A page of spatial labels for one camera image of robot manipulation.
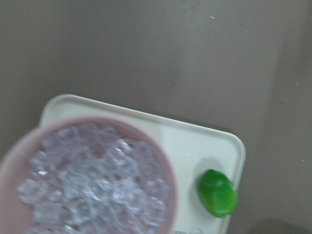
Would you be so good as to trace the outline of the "pink bowl of ice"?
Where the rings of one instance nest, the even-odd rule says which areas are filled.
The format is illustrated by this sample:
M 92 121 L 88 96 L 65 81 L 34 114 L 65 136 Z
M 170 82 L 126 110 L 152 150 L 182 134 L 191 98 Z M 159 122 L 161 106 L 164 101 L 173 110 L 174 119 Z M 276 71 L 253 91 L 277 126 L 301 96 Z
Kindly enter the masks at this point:
M 77 116 L 37 127 L 0 166 L 3 234 L 169 234 L 176 178 L 148 133 Z

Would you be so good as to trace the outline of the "green lime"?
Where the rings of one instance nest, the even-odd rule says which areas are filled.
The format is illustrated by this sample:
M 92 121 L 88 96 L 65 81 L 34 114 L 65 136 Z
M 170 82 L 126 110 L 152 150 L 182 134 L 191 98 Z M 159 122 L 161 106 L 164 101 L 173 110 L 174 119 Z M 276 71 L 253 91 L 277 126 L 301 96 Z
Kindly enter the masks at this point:
M 209 169 L 199 178 L 197 193 L 205 210 L 217 218 L 232 214 L 238 204 L 234 185 L 217 170 Z

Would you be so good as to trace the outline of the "beige serving tray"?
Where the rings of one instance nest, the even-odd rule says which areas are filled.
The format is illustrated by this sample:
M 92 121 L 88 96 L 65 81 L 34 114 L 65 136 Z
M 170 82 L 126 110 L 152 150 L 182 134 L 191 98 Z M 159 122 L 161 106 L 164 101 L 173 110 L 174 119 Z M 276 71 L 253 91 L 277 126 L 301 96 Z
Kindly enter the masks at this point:
M 152 115 L 84 97 L 65 94 L 43 108 L 39 125 L 66 117 L 99 114 L 130 122 L 153 136 L 168 154 L 176 172 L 179 206 L 176 234 L 225 234 L 230 216 L 216 218 L 199 201 L 196 185 L 208 169 L 218 170 L 239 186 L 245 147 L 235 135 L 170 118 Z

